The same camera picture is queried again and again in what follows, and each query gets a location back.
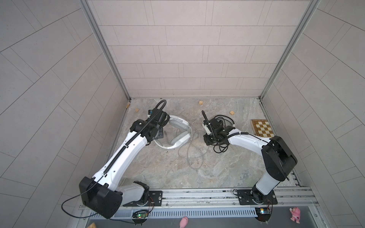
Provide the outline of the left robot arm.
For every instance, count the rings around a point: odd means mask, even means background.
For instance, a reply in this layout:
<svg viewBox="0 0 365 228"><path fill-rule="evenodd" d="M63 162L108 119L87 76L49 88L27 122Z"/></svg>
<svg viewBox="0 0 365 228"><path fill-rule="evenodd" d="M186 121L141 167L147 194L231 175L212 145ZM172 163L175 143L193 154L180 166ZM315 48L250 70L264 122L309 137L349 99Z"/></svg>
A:
<svg viewBox="0 0 365 228"><path fill-rule="evenodd" d="M146 120L133 122L125 141L105 166L92 178L84 177L79 183L82 203L95 214L109 219L122 204L147 201L149 188L140 182L128 185L121 192L116 189L136 155L154 140L158 130L169 121L169 115L163 111L166 104L166 100L161 100Z"/></svg>

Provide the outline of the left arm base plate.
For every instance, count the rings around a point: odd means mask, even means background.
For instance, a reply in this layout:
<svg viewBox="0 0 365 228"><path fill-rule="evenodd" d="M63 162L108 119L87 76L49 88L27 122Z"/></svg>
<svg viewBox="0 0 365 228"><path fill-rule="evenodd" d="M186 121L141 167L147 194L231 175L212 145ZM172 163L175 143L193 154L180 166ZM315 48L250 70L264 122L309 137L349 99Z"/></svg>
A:
<svg viewBox="0 0 365 228"><path fill-rule="evenodd" d="M123 207L161 206L162 196L162 191L149 191L148 193L143 193L140 200L123 204Z"/></svg>

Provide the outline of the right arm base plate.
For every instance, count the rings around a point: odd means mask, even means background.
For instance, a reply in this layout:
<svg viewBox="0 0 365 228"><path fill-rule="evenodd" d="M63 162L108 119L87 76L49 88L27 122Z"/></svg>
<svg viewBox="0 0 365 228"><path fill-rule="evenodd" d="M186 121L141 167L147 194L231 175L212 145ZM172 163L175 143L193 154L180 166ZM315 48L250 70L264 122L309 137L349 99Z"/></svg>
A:
<svg viewBox="0 0 365 228"><path fill-rule="evenodd" d="M278 204L274 190L271 190L268 195L262 194L259 190L252 189L234 189L232 193L238 197L240 205Z"/></svg>

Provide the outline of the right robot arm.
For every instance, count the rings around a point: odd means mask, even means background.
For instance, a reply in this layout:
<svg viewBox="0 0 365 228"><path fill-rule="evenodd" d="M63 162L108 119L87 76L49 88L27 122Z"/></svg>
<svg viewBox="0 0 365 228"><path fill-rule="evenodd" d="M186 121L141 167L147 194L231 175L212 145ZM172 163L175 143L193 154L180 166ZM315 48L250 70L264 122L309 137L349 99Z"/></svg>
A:
<svg viewBox="0 0 365 228"><path fill-rule="evenodd" d="M279 136L267 138L243 132L235 128L231 118L228 118L228 121L232 125L227 125L224 115L216 115L210 120L204 111L202 115L204 117L202 126L206 131L203 137L204 142L208 146L213 146L215 153L224 153L230 145L236 145L255 152L263 158L266 171L251 191L240 193L236 190L234 193L242 199L247 198L250 204L275 204L274 188L288 178L298 163L285 141Z"/></svg>

